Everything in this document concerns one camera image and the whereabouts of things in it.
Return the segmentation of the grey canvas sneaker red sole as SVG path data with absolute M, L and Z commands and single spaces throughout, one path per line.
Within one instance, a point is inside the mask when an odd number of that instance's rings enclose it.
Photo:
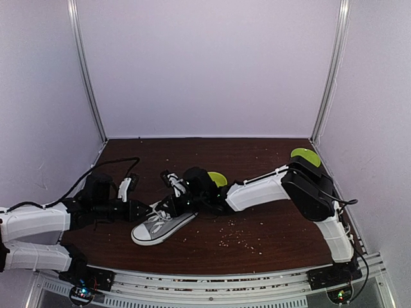
M 140 246 L 154 246 L 163 243 L 166 239 L 171 237 L 179 229 L 187 225 L 194 220 L 198 215 L 198 212 L 185 212 L 177 217 L 168 221 L 157 233 L 150 234 L 146 221 L 134 227 L 131 231 L 131 239 L 135 244 Z

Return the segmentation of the white shoelace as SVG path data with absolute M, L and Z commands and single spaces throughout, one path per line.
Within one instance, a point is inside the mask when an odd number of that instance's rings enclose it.
M 146 221 L 150 234 L 157 233 L 168 221 L 171 221 L 171 215 L 162 208 L 163 205 L 162 201 L 158 201 L 152 206 L 152 214 Z

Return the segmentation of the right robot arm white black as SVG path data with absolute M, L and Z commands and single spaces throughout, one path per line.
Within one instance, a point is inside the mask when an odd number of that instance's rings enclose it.
M 321 170 L 320 164 L 297 155 L 265 175 L 223 186 L 199 167 L 188 169 L 182 178 L 169 173 L 163 179 L 174 193 L 154 207 L 161 219 L 179 218 L 200 207 L 215 215 L 226 215 L 272 201 L 290 200 L 322 233 L 334 263 L 329 269 L 330 279 L 340 284 L 354 272 L 354 243 L 342 213 L 358 200 L 337 198 L 333 179 Z

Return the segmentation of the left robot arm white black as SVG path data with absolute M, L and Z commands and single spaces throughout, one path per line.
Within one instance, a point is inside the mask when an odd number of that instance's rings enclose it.
M 132 173 L 116 186 L 109 175 L 91 174 L 71 198 L 2 210 L 1 271 L 53 270 L 75 284 L 88 284 L 94 275 L 86 256 L 72 244 L 60 244 L 61 237 L 98 221 L 135 222 L 147 217 L 151 207 L 129 197 L 138 180 Z

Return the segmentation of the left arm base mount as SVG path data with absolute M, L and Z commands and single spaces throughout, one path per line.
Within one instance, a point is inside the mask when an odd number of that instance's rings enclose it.
M 99 269 L 88 265 L 87 258 L 82 252 L 69 252 L 71 258 L 67 270 L 59 271 L 60 280 L 75 287 L 86 287 L 94 291 L 110 291 L 115 273 L 107 269 Z

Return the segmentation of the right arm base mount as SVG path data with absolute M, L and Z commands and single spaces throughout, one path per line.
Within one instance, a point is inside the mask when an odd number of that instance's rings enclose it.
M 362 271 L 356 259 L 344 263 L 334 262 L 330 266 L 311 269 L 306 274 L 312 291 L 347 284 L 362 278 Z

